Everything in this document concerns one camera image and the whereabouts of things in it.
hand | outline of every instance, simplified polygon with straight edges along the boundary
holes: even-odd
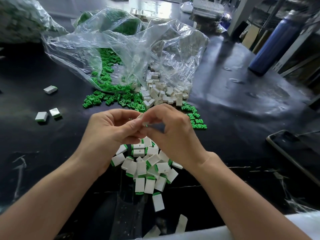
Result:
[[[142,121],[165,124],[164,133],[150,126],[143,127],[140,132],[146,134],[171,160],[188,171],[210,157],[196,136],[189,117],[172,106],[156,105],[143,114]]]
[[[139,138],[145,137],[138,132],[142,127],[139,115],[140,112],[128,109],[93,114],[72,159],[102,175],[122,144],[138,144]]]

water bottle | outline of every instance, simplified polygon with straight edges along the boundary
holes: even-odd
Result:
[[[306,20],[306,15],[291,10],[251,61],[249,69],[256,75],[263,76],[298,38]]]

phone screen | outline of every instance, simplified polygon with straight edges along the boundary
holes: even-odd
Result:
[[[270,135],[270,139],[320,181],[320,155],[318,153],[288,131]]]

person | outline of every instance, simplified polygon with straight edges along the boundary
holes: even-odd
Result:
[[[234,239],[310,239],[204,149],[187,115],[168,104],[139,115],[126,109],[93,114],[74,154],[0,216],[0,239],[54,239],[120,145],[137,144],[145,136],[200,182]],[[164,133],[143,126],[146,122],[163,122]]]

table surface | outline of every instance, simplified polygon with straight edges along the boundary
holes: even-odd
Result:
[[[306,106],[308,99],[273,71],[263,77],[248,71],[254,55],[242,44],[223,36],[209,37],[189,98],[208,126],[196,131],[202,145],[216,152],[282,213],[297,212],[292,202],[318,209],[318,187],[265,141],[282,129],[300,133],[309,125],[312,131],[310,121],[318,115]],[[44,93],[49,85],[57,86],[58,91]],[[72,155],[90,115],[120,105],[84,109],[83,100],[93,88],[44,53],[13,52],[1,59],[0,90],[3,212]],[[46,125],[34,121],[37,112],[56,107],[62,119],[49,117]],[[199,183],[186,170],[178,172],[162,194],[166,209],[154,213],[151,197],[134,196],[132,179],[120,167],[110,167],[88,190],[60,233],[73,233],[74,239],[133,239],[157,224],[163,234],[171,234],[180,214],[188,218],[187,231],[223,225]]]

